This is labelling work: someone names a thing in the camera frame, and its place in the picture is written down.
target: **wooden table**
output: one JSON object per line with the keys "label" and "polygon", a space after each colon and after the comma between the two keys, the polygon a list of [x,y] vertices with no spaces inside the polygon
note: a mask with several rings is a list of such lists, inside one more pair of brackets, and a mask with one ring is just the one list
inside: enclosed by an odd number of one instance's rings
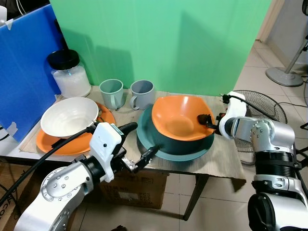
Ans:
{"label": "wooden table", "polygon": [[[131,99],[130,91],[126,90],[126,103],[117,111],[112,111],[115,119],[116,125],[121,126],[129,122],[137,122],[139,116],[143,112],[142,110],[132,110],[129,106],[129,101]],[[163,97],[171,95],[171,93],[157,91],[156,97]],[[208,106],[211,108],[213,114],[216,116],[220,112],[225,112],[223,103],[220,101],[220,97],[212,96],[200,96],[202,97]],[[91,93],[88,98],[103,103],[103,98],[97,86],[92,86]],[[39,129],[39,125],[36,125],[34,129],[36,131]],[[32,135],[29,134],[26,137],[26,142],[28,143],[28,150],[26,152],[17,152],[16,150],[11,154],[6,154],[2,156],[4,158],[21,158],[24,160],[34,160],[39,159],[43,156],[43,153],[36,148],[35,139],[36,131],[31,131]],[[137,147],[137,132],[131,132],[124,143],[124,148],[127,150],[127,158],[133,161],[137,161],[140,158],[140,152]],[[23,149],[25,144],[21,144],[19,148]],[[76,156],[51,156],[48,160],[70,162]],[[238,180],[239,187],[244,185],[246,180],[244,176],[244,171],[236,150],[236,146],[233,140],[227,140],[226,138],[215,134],[214,142],[210,150],[203,156],[186,162],[173,162],[167,161],[161,158],[154,158],[150,164],[146,166],[146,169],[155,171],[166,171],[169,173],[178,174],[189,174],[196,176],[196,185],[192,193],[191,199],[188,203],[187,209],[183,216],[184,220],[188,220],[195,204],[197,203],[200,194],[202,193],[205,184],[209,177],[221,177],[221,178],[233,178]]]}

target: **black jar lid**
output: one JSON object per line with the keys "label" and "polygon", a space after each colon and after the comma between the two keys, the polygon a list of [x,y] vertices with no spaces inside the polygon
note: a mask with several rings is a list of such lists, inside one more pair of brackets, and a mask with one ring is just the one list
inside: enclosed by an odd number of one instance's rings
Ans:
{"label": "black jar lid", "polygon": [[74,50],[60,50],[48,55],[47,61],[55,70],[66,70],[78,65],[79,56]]}

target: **light blue mug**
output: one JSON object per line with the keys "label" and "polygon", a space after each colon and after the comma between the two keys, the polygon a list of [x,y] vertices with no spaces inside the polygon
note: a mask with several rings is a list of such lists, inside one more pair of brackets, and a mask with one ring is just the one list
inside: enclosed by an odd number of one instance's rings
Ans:
{"label": "light blue mug", "polygon": [[107,79],[100,84],[104,105],[109,109],[119,109],[125,103],[123,83],[118,79]]}
{"label": "light blue mug", "polygon": [[145,110],[155,102],[154,84],[148,80],[138,80],[130,86],[132,97],[130,107],[134,110]]}

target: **white bowl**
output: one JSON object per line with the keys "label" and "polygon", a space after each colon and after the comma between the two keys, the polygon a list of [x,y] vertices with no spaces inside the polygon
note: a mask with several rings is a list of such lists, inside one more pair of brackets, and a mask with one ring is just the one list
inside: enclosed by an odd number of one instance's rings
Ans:
{"label": "white bowl", "polygon": [[69,138],[90,126],[97,115],[96,102],[84,97],[74,97],[48,108],[42,116],[40,126],[50,136]]}

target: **white wall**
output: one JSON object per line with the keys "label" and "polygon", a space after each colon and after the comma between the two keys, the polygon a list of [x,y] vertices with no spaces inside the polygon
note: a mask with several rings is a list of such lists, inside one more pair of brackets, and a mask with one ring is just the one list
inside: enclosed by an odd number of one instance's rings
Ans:
{"label": "white wall", "polygon": [[[302,13],[302,4],[303,0],[285,0],[267,40],[285,66],[292,60],[308,34],[308,16]],[[307,52],[300,55],[295,69],[302,69],[307,64],[307,56]]]}

